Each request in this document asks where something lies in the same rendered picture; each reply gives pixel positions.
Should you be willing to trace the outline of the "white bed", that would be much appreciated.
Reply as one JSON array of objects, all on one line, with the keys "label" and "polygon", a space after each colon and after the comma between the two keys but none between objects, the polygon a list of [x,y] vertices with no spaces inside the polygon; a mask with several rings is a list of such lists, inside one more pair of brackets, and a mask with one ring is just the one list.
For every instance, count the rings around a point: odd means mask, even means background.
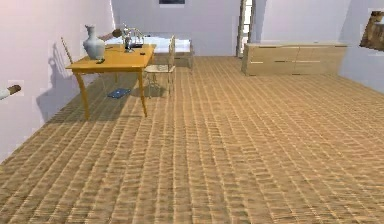
[{"label": "white bed", "polygon": [[[167,60],[170,36],[144,36],[144,44],[155,45],[154,56],[157,64],[163,64]],[[191,39],[175,39],[175,64],[179,67],[193,69],[194,50]]]}]

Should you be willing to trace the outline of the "blue flat book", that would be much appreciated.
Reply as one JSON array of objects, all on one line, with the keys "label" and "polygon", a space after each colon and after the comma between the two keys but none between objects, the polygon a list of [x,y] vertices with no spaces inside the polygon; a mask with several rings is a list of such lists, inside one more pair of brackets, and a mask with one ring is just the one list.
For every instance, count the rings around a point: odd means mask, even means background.
[{"label": "blue flat book", "polygon": [[117,89],[113,90],[112,92],[110,92],[108,94],[108,97],[114,98],[114,99],[120,99],[121,97],[129,94],[130,92],[131,92],[130,89],[117,88]]}]

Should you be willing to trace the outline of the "orange wooden table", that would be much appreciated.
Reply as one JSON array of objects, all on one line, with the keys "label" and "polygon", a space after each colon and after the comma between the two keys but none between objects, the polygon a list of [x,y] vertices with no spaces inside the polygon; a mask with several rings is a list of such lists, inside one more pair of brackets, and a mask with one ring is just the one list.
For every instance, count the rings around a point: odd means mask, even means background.
[{"label": "orange wooden table", "polygon": [[91,60],[85,56],[73,64],[68,66],[75,76],[81,94],[81,99],[84,107],[84,117],[86,120],[90,117],[88,96],[82,76],[86,74],[101,74],[101,73],[136,73],[139,82],[139,94],[143,108],[144,116],[147,117],[147,106],[144,96],[143,74],[154,55],[155,45],[144,44],[141,48],[135,48],[133,52],[126,53],[124,48],[117,44],[109,45],[104,53],[105,62],[96,64],[95,60]]}]

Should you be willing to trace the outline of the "pale wooden sideboard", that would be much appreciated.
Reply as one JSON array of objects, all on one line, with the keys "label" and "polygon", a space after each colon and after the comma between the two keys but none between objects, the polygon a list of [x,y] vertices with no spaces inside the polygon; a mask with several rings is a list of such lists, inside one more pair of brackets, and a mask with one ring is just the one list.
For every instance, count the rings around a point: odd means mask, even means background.
[{"label": "pale wooden sideboard", "polygon": [[337,75],[347,45],[334,43],[247,43],[241,71],[259,75]]}]

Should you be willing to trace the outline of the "white ceramic vase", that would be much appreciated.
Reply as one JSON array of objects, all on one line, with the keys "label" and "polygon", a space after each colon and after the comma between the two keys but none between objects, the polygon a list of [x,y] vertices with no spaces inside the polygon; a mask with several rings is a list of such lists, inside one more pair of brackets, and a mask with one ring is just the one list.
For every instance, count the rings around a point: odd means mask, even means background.
[{"label": "white ceramic vase", "polygon": [[104,57],[105,42],[96,36],[95,27],[86,25],[88,38],[83,42],[83,47],[91,60],[99,60]]}]

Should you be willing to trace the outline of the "white brown-tipped wall fixture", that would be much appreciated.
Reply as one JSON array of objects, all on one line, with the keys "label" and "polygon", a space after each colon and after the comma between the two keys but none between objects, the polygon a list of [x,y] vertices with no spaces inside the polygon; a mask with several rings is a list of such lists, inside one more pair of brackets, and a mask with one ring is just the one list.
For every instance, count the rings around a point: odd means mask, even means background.
[{"label": "white brown-tipped wall fixture", "polygon": [[10,95],[15,94],[15,93],[19,92],[20,90],[21,90],[20,85],[12,85],[10,87],[0,89],[0,100],[3,100],[5,98],[9,97]]}]

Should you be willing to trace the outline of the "brown framed wall picture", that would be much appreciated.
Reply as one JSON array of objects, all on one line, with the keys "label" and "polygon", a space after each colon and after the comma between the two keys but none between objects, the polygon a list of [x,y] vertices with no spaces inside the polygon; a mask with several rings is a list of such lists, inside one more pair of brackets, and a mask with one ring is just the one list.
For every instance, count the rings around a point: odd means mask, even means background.
[{"label": "brown framed wall picture", "polygon": [[372,11],[360,47],[384,52],[384,11]]}]

